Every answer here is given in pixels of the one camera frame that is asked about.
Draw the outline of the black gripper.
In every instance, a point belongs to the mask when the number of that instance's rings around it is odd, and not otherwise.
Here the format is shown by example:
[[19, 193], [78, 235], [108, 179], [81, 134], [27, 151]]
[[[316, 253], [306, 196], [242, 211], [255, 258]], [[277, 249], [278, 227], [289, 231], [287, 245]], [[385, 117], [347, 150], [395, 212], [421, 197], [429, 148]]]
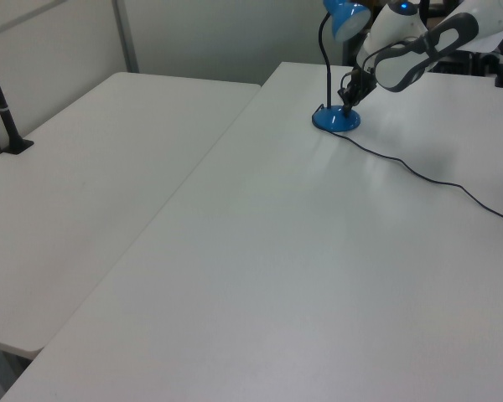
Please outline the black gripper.
[[373, 74], [356, 66], [343, 75], [340, 81], [339, 96], [343, 101], [342, 111], [344, 116], [349, 116], [351, 110], [376, 88]]

